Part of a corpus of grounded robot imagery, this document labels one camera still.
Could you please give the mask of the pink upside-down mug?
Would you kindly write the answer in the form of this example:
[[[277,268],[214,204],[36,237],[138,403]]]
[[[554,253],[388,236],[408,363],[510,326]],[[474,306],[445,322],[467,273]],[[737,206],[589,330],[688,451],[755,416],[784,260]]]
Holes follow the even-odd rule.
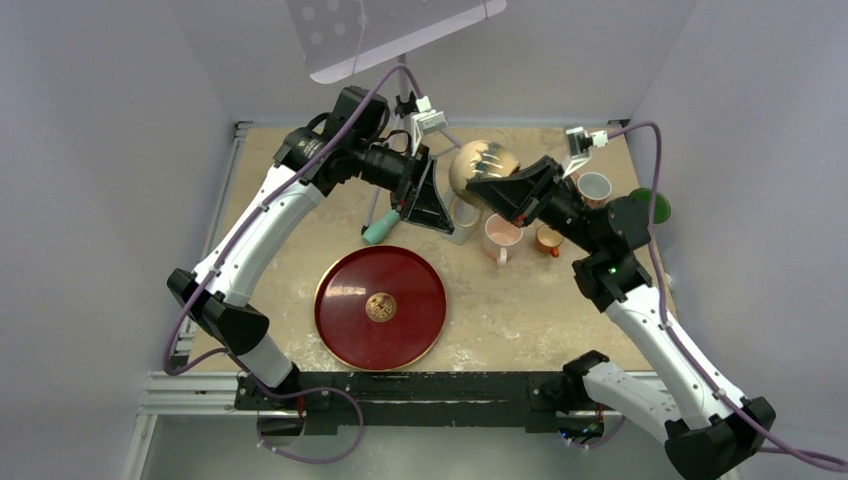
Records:
[[[524,238],[524,229],[517,227],[498,214],[491,214],[483,223],[482,249],[498,267],[513,259]]]

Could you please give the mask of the beige round upside-down mug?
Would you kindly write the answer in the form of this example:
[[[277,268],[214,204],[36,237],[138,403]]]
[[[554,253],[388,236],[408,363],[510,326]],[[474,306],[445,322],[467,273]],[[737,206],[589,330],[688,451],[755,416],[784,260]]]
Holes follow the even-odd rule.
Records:
[[[472,179],[503,178],[520,169],[517,157],[503,145],[488,140],[475,140],[464,144],[449,168],[449,184],[461,200],[478,209],[484,203],[467,190]]]

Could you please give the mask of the small orange cup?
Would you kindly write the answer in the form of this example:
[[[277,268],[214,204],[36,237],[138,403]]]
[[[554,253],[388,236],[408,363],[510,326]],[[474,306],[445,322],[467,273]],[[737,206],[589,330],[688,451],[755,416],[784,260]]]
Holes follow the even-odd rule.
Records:
[[[536,249],[552,258],[560,256],[564,236],[547,225],[541,225],[535,234]]]

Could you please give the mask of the pink flower mug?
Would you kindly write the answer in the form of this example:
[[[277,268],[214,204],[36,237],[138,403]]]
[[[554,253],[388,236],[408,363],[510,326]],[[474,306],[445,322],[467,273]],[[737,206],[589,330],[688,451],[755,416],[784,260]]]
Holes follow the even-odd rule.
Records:
[[[575,185],[583,202],[590,208],[603,207],[612,194],[612,183],[598,172],[578,173]]]

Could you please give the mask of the tall cream upside-down mug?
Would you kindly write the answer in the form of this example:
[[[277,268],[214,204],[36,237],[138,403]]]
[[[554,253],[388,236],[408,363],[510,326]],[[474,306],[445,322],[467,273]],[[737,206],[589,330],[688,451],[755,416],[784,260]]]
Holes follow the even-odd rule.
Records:
[[[654,224],[659,226],[665,224],[671,217],[672,207],[668,199],[662,193],[654,193],[651,188],[637,188],[630,192],[629,196],[642,204],[649,206],[654,199]]]

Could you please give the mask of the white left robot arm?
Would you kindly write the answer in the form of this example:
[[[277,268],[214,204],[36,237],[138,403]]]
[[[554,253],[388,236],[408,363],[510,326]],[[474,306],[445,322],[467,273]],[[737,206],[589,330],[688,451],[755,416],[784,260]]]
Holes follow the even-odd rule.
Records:
[[[388,101],[362,87],[344,88],[332,111],[285,137],[259,192],[219,245],[168,279],[186,314],[260,382],[259,395],[272,408],[297,399],[291,376],[297,368],[271,339],[268,317],[249,300],[289,235],[336,185],[360,179],[388,191],[401,220],[445,234],[455,230],[436,187],[436,161],[421,143],[446,127],[446,116],[426,97],[399,105],[412,129],[397,152],[386,145]]]

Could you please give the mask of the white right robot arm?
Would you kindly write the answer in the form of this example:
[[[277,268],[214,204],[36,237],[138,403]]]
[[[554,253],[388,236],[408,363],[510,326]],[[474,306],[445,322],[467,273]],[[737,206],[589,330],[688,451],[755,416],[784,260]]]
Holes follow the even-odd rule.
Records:
[[[573,263],[580,293],[637,346],[661,388],[588,352],[567,363],[542,394],[568,412],[611,407],[664,447],[686,479],[716,479],[752,457],[776,414],[724,377],[662,303],[663,288],[636,258],[649,243],[649,209],[629,196],[587,206],[550,157],[507,177],[474,176],[467,191],[516,226],[538,220],[586,252]]]

